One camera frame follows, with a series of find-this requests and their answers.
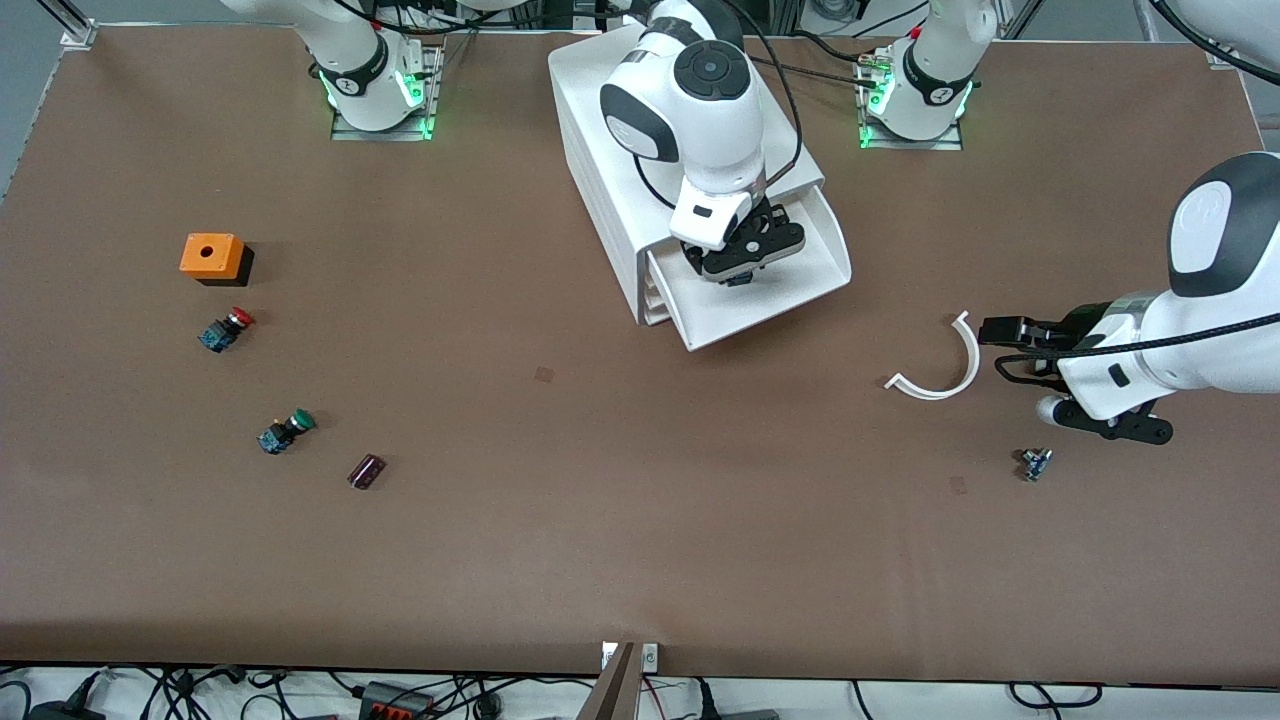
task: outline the brown table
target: brown table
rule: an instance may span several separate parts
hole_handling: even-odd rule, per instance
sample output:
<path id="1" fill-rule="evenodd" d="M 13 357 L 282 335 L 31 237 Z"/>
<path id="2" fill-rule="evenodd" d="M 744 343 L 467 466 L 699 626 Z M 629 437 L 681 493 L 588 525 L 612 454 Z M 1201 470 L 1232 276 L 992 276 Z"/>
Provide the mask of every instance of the brown table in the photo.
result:
<path id="1" fill-rule="evenodd" d="M 959 310 L 1165 287 L 1172 204 L 1260 145 L 1234 74 L 997 45 L 964 152 L 859 151 L 847 86 L 796 77 L 854 282 L 689 354 L 570 179 L 573 40 L 479 37 L 416 145 L 332 142 L 284 29 L 63 60 L 0 210 L 0 655 L 588 673 L 627 637 L 668 674 L 1276 683 L 1274 397 L 1162 401 L 1156 448 L 989 366 L 879 387 L 954 382 Z M 192 231 L 251 243 L 251 287 L 179 274 Z M 214 355 L 232 304 L 260 325 Z M 320 429 L 264 455 L 298 405 Z"/>

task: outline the white curved handle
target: white curved handle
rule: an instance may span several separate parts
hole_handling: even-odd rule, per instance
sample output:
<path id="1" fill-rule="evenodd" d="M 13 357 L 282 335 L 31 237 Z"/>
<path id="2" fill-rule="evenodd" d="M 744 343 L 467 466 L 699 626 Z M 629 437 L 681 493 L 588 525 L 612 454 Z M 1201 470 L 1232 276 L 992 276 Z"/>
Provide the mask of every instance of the white curved handle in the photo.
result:
<path id="1" fill-rule="evenodd" d="M 897 373 L 887 383 L 884 383 L 884 389 L 896 387 L 916 400 L 946 400 L 973 384 L 973 379 L 978 377 L 978 363 L 982 357 L 978 352 L 978 336 L 973 334 L 973 328 L 964 322 L 968 316 L 969 311 L 965 310 L 964 313 L 960 313 L 960 316 L 956 318 L 955 322 L 951 323 L 951 327 L 955 328 L 956 332 L 960 333 L 961 340 L 964 340 L 965 350 L 969 351 L 969 366 L 965 369 L 964 379 L 960 380 L 960 384 L 951 389 L 924 389 L 904 378 L 902 373 Z"/>

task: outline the black circular joint cap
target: black circular joint cap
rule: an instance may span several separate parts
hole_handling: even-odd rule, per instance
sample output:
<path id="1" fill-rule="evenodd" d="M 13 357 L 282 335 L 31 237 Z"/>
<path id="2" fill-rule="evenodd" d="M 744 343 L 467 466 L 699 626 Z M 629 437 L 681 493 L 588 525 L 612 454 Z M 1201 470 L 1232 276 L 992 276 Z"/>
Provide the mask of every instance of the black circular joint cap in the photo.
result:
<path id="1" fill-rule="evenodd" d="M 737 47 L 703 40 L 676 58 L 676 85 L 699 100 L 735 100 L 751 85 L 751 69 Z"/>

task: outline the orange cube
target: orange cube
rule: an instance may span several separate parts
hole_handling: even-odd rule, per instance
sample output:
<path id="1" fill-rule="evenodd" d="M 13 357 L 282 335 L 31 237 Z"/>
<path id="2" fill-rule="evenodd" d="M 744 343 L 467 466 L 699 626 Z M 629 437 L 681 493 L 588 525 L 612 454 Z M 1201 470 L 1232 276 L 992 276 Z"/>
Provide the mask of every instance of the orange cube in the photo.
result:
<path id="1" fill-rule="evenodd" d="M 187 236 L 178 269 L 201 284 L 244 287 L 253 251 L 230 233 L 193 232 Z"/>

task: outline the black strap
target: black strap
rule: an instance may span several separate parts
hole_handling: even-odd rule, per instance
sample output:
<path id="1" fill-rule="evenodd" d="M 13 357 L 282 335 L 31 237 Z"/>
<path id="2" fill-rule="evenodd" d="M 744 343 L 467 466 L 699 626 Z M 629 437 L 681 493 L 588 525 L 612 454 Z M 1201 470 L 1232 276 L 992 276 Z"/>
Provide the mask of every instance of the black strap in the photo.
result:
<path id="1" fill-rule="evenodd" d="M 660 18 L 650 20 L 649 28 L 645 29 L 644 33 L 640 35 L 640 37 L 644 37 L 650 32 L 660 32 L 662 35 L 673 37 L 678 40 L 680 44 L 684 45 L 685 47 L 689 47 L 690 45 L 695 42 L 701 42 L 704 40 L 703 36 L 698 35 L 698 31 L 694 29 L 694 26 L 690 24 L 689 20 L 672 18 L 669 15 L 663 15 Z"/>
<path id="2" fill-rule="evenodd" d="M 914 42 L 906 49 L 906 55 L 902 58 L 902 69 L 906 72 L 906 81 L 924 96 L 924 104 L 933 108 L 951 102 L 956 95 L 964 92 L 964 88 L 969 86 L 969 81 L 973 79 L 973 73 L 951 82 L 942 82 L 929 76 L 920 69 L 920 65 L 915 64 Z"/>
<path id="3" fill-rule="evenodd" d="M 346 95 L 347 97 L 360 97 L 369 88 L 369 83 L 378 79 L 378 76 L 383 74 L 387 69 L 387 58 L 390 53 L 387 50 L 387 38 L 381 35 L 378 36 L 378 50 L 374 50 L 374 56 L 369 59 L 364 65 L 348 70 L 346 73 L 335 73 L 326 69 L 319 61 L 316 65 L 320 68 L 320 74 L 329 81 L 329 86 L 338 92 Z"/>

